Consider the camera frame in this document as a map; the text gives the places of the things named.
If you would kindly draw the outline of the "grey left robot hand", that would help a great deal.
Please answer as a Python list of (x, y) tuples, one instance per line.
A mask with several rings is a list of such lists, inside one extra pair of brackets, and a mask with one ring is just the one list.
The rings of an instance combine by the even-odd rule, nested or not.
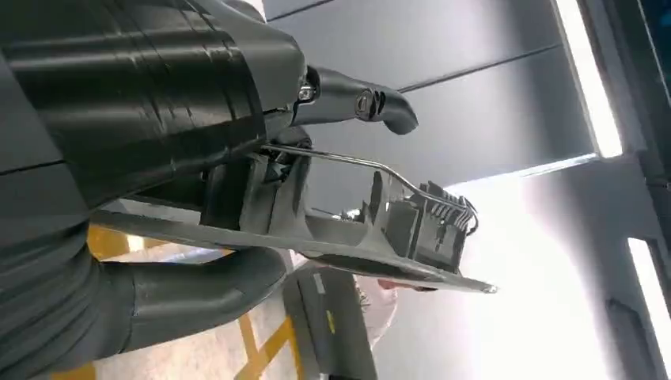
[(227, 1), (1, 4), (1, 362), (91, 360), (224, 325), (271, 249), (102, 262), (94, 211), (260, 148), (324, 87), (291, 36)]

